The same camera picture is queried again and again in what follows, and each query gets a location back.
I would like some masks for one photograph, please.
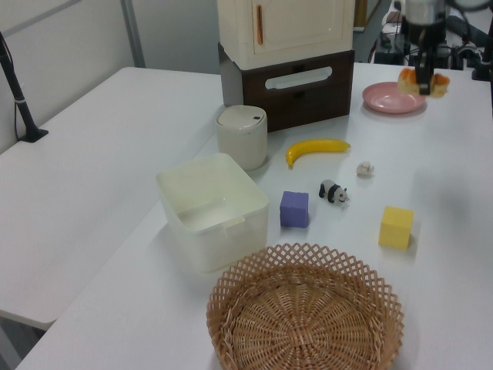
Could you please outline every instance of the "purple cube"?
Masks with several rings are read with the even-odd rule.
[[[308,226],[308,193],[285,191],[280,202],[280,226]]]

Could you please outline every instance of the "toy banana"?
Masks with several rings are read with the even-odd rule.
[[[293,144],[286,151],[286,162],[291,168],[299,156],[313,152],[344,152],[351,145],[339,139],[312,139]]]

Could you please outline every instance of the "wicker basket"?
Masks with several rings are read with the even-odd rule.
[[[277,245],[223,273],[207,326],[224,369],[386,369],[401,346],[401,304],[355,257]]]

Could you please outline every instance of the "toy panda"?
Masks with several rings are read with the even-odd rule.
[[[334,203],[335,200],[345,202],[346,200],[349,200],[346,190],[347,188],[343,189],[332,180],[324,180],[320,184],[320,191],[318,192],[318,196],[320,198],[325,198],[327,196],[327,199],[331,203]]]

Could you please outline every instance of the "bread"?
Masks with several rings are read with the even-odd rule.
[[[450,79],[439,73],[433,75],[430,81],[430,96],[441,98],[447,92]],[[397,87],[400,91],[411,95],[419,94],[419,85],[416,81],[416,71],[411,68],[404,68],[397,79]]]

